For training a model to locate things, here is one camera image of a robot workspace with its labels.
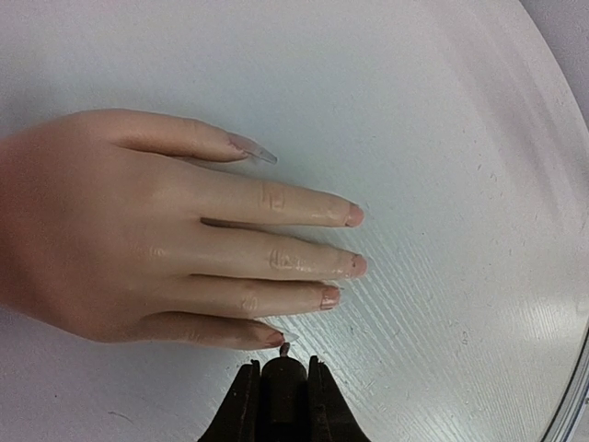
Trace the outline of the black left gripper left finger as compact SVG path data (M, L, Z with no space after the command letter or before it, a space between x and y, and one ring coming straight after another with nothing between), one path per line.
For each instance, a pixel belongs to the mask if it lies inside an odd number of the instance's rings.
M252 360L236 374L199 442L253 442L260 398L260 362Z

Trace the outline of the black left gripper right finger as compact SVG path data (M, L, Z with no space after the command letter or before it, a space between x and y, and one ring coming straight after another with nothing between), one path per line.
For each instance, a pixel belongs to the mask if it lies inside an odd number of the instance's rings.
M307 391L311 441L368 442L328 366L316 355L309 360Z

